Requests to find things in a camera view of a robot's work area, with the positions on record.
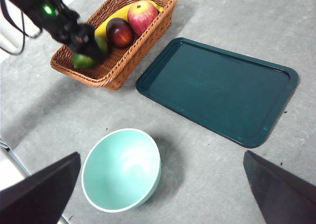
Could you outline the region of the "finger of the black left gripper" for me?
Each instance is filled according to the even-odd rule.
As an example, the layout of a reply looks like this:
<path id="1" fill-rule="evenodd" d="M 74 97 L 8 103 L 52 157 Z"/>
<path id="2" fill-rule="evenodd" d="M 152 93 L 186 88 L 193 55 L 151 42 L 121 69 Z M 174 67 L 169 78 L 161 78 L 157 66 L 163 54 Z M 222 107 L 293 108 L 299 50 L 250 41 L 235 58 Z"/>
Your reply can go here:
<path id="1" fill-rule="evenodd" d="M 103 61 L 107 57 L 107 41 L 102 37 L 90 39 L 78 37 L 73 52 L 88 56 L 97 61 Z"/>

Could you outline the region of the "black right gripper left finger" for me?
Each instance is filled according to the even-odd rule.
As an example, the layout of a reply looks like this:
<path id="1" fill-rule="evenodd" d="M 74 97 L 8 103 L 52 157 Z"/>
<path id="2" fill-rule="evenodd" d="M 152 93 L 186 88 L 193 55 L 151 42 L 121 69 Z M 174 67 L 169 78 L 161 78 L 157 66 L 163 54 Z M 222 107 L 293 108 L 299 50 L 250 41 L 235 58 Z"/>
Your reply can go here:
<path id="1" fill-rule="evenodd" d="M 2 224 L 56 224 L 73 193 L 80 154 L 72 154 L 0 192 Z"/>

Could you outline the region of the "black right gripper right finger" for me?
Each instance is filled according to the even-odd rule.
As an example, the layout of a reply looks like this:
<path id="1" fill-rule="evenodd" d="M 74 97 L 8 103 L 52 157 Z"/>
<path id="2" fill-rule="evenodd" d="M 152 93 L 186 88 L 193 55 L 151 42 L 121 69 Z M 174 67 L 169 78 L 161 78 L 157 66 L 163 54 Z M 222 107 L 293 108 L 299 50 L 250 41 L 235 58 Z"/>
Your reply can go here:
<path id="1" fill-rule="evenodd" d="M 249 150 L 244 153 L 243 166 L 266 223 L 316 222 L 316 186 Z"/>

